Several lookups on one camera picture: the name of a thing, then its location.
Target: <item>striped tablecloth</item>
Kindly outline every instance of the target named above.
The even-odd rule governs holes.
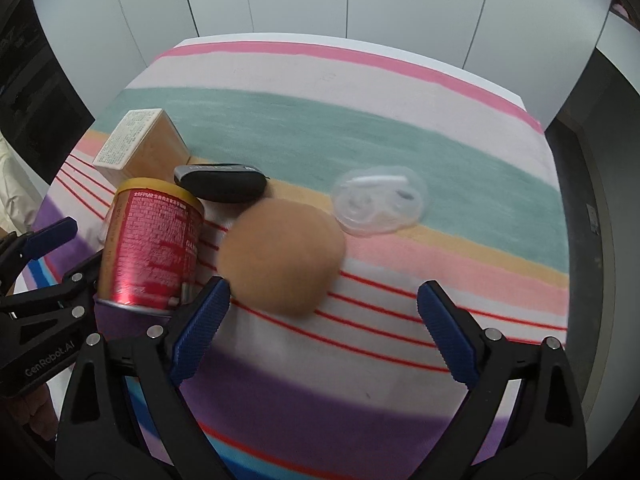
[[[188,40],[123,90],[61,168],[36,221],[78,221],[79,236],[29,265],[29,288],[53,283],[100,247],[113,187],[92,168],[131,108],[165,108],[191,152],[244,162],[279,196],[330,209],[353,168],[402,165],[429,186],[422,223],[348,238],[326,301],[292,320],[232,306],[182,392],[241,479],[403,479],[442,434],[465,394],[417,315],[436,279],[481,326],[509,338],[566,339],[567,234],[551,152],[518,98],[399,50],[306,36]],[[207,204],[200,283],[233,218]],[[97,310],[107,336],[155,322]],[[151,451],[166,458],[135,381]],[[481,456],[504,430],[503,402]]]

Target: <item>box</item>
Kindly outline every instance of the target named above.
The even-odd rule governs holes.
[[[94,158],[94,167],[115,187],[137,176],[174,181],[189,150],[162,108],[130,110]]]

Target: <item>tin can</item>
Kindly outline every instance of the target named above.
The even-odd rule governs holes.
[[[156,316],[191,301],[203,215],[200,201],[181,187],[124,181],[111,206],[97,301]]]

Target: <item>brown round object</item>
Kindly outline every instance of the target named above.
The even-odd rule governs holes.
[[[222,240],[218,272],[240,303],[302,316],[324,299],[345,250],[332,216],[307,204],[265,198],[243,212]]]

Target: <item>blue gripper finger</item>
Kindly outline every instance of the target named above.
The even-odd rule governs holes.
[[[28,260],[37,260],[52,250],[73,240],[78,224],[71,217],[63,218],[40,231],[29,235],[22,247],[22,255]]]
[[[187,327],[174,344],[172,368],[169,378],[175,386],[193,377],[204,352],[229,310],[231,291],[225,280],[220,280],[191,317]]]
[[[453,378],[471,389],[479,379],[476,352],[428,283],[418,289],[418,314],[431,333]]]

